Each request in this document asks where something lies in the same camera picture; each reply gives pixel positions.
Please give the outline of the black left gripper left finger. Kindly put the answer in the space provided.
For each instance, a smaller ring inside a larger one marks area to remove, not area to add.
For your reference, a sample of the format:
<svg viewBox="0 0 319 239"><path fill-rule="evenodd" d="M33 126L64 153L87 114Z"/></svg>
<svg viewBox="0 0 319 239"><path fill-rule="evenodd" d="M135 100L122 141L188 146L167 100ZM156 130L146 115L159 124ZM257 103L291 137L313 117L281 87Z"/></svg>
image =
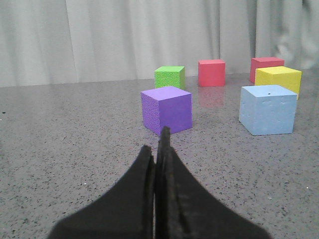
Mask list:
<svg viewBox="0 0 319 239"><path fill-rule="evenodd" d="M124 176L103 196L60 220L50 239L151 239L154 158L144 145Z"/></svg>

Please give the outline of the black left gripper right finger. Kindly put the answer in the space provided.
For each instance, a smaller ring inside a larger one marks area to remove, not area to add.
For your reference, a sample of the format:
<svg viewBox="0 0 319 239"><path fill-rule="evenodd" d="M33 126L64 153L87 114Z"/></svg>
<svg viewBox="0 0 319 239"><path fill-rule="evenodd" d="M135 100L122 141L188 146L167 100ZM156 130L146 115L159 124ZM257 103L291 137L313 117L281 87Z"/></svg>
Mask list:
<svg viewBox="0 0 319 239"><path fill-rule="evenodd" d="M167 126L160 133L155 195L158 239L270 238L201 186L171 147Z"/></svg>

